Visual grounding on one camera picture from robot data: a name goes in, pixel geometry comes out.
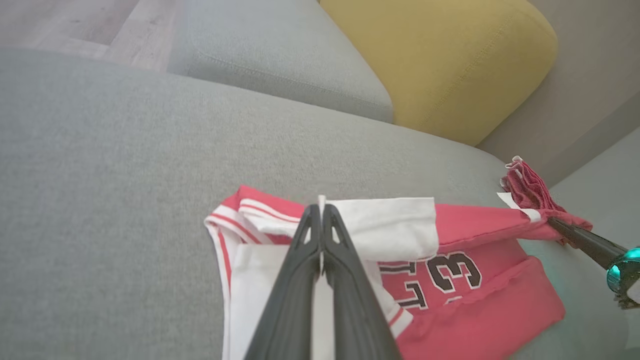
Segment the white stripe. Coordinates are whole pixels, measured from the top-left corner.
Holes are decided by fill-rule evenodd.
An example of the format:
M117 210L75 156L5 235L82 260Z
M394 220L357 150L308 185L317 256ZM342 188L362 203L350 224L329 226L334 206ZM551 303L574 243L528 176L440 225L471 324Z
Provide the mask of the white stripe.
M267 211L268 213L272 213L274 215L276 215L277 217L281 217L283 219L289 220L289 221L293 221L293 222L300 222L300 218L296 218L296 217L290 217L289 215L285 215L279 211L277 211L276 209L272 208L271 206L265 205L262 202L259 202L257 200L253 200L253 199L242 199L240 200L240 207L242 207L242 205L251 205L255 208L259 208L259 209L263 209L264 211Z
M504 201L504 203L507 204L507 206L509 206L511 209L518 209L523 213L525 213L529 217L529 220L531 222L539 222L540 220L542 220L542 216L540 215L540 212L538 210L522 209L520 206L518 206L518 204L516 204L516 202L513 200L511 193L496 193L496 194L498 194L498 197L500 197L500 199Z
M220 205L213 211L213 214L221 215L237 222L238 224L240 224L240 226L244 227L249 233L251 233L251 235L258 239L259 242L263 244L273 244L273 241L271 241L271 239L269 239L265 234L262 234L260 231L258 231L258 229L256 229L250 221L248 221L242 214L238 213L236 210L233 210L228 206ZM237 226L220 218L214 217L214 219L217 224L225 224L226 228L236 232L246 243L255 243L249 236L244 233L244 231L239 229Z
M229 360L229 328L230 328L230 296L229 296L229 283L227 277L227 268L225 266L225 256L220 245L220 238L218 237L218 227L216 226L216 218L209 216L204 220L204 225L211 235L211 240L216 248L216 257L218 258L218 270L220 271L220 281L222 282L222 299L223 310L225 313L223 321L223 343L222 343L222 360Z
M409 313L405 309L402 309L400 311L402 311L402 314L400 315L398 320L396 320L396 322L391 325L390 328L391 334L393 334L394 338L396 339L411 324L411 321L413 321L413 315L411 315L411 313Z

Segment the yellow pillow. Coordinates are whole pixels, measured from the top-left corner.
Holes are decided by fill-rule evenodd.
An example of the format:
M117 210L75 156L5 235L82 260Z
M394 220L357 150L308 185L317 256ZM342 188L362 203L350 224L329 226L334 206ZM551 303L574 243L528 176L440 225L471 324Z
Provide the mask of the yellow pillow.
M477 145L557 53L525 0L321 0L387 88L394 123Z

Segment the sofa cushion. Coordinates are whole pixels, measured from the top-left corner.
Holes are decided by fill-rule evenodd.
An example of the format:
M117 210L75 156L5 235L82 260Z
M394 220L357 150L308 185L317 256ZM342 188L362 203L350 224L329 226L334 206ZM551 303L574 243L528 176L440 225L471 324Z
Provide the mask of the sofa cushion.
M483 151L181 76L0 49L0 114L2 359L219 359L203 220L240 184L307 204L322 193L504 206L504 166ZM523 245L567 315L518 355L624 347L598 267L556 243Z
M392 121L391 100L315 0L187 0L168 71Z

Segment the clothing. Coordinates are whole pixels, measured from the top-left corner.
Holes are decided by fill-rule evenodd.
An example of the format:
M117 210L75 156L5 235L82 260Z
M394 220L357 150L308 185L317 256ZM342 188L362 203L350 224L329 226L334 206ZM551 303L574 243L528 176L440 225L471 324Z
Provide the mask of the clothing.
M558 239L555 231L548 231L547 210L526 214L517 209L433 204L428 198L331 203L340 210L405 359L424 354L508 356L564 316L541 263L527 256L515 240L541 238L539 234L546 234L546 240ZM399 204L397 213L389 211L395 204ZM413 205L420 211L405 216L412 214ZM282 261L252 266L258 272L247 281L245 254L263 247L285 249L303 210L300 204L242 186L205 219L223 283L224 359L243 356L252 326L235 322L247 322L251 314L259 316L261 310L256 308L264 307L269 283L273 285L280 265L276 262ZM260 274L265 266L269 270ZM325 317L331 317L326 316L330 311L322 310ZM325 335L321 342L328 344L327 337L332 335Z
M504 165L507 175L500 180L500 185L506 192L510 192L514 202L520 208L549 209L562 213L566 210L556 204L551 197L544 180L521 157L514 156L511 163ZM585 230L592 230L593 224L575 216L571 222Z

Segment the crumpled red cloth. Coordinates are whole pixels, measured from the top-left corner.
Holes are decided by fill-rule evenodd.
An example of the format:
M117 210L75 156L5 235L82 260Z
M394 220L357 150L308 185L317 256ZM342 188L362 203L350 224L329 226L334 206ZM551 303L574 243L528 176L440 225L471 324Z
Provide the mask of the crumpled red cloth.
M579 226L591 231L593 224L567 213L567 211L551 198L549 189L544 180L521 157L514 156L511 163L505 165L507 175L500 180L500 185L506 192L511 193L513 200L523 209L547 209L570 216L562 216L562 220L568 224Z

